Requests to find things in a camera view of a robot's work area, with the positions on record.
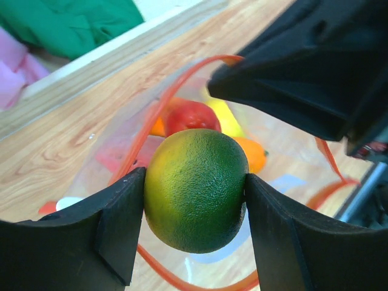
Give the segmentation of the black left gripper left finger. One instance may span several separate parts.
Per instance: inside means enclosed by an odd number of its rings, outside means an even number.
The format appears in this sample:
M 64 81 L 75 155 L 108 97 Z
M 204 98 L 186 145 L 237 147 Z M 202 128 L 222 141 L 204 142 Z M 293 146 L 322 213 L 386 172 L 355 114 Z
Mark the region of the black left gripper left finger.
M 37 221 L 1 222 L 2 290 L 124 290 L 132 280 L 146 170 Z

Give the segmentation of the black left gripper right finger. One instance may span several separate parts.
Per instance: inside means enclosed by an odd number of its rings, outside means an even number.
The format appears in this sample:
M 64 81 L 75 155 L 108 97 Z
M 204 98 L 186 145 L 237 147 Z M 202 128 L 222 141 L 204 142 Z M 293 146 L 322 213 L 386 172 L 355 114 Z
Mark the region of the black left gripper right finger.
M 387 290 L 387 230 L 338 221 L 254 174 L 246 205 L 261 290 Z

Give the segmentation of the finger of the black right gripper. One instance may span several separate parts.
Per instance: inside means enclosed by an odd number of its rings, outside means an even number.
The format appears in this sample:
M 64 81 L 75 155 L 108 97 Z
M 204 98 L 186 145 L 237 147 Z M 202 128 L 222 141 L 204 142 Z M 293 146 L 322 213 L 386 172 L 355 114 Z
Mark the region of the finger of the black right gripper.
M 387 154 L 387 2 L 296 1 L 208 82 L 348 155 Z

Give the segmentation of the clear zip top bag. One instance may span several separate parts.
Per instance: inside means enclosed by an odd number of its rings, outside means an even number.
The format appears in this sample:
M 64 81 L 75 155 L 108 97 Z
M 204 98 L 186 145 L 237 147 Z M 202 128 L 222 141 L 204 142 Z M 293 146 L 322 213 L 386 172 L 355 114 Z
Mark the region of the clear zip top bag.
M 171 247 L 190 254 L 210 254 L 221 250 L 236 238 L 241 228 L 253 226 L 253 217 L 262 210 L 246 200 L 243 186 L 248 173 L 254 171 L 253 154 L 261 166 L 269 164 L 271 177 L 286 178 L 289 170 L 307 173 L 310 182 L 321 186 L 307 207 L 317 209 L 337 190 L 357 184 L 344 176 L 328 144 L 308 138 L 317 146 L 297 146 L 301 162 L 282 154 L 272 156 L 260 133 L 255 136 L 249 126 L 263 122 L 262 114 L 243 114 L 240 106 L 229 103 L 227 111 L 241 128 L 241 137 L 214 129 L 189 127 L 172 135 L 168 116 L 182 121 L 183 114 L 204 110 L 209 100 L 198 72 L 222 61 L 233 68 L 240 56 L 218 55 L 184 67 L 179 75 L 140 96 L 138 108 L 125 107 L 103 134 L 103 140 L 70 189 L 68 196 L 56 203 L 56 211 L 92 208 L 92 199 L 104 190 L 129 182 L 139 190 L 143 206 L 140 217 L 129 218 L 132 202 L 119 208 L 124 222 L 108 227 L 111 238 L 129 225 L 143 221 L 152 232 L 152 243 L 163 250 Z

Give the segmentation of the orange fruit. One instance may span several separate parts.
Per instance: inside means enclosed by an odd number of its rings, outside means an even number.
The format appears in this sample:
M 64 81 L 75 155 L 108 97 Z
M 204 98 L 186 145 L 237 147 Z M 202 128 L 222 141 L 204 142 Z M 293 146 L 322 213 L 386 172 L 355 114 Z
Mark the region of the orange fruit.
M 166 137 L 164 124 L 161 117 L 158 117 L 149 134 L 153 136 L 159 136 L 162 138 Z

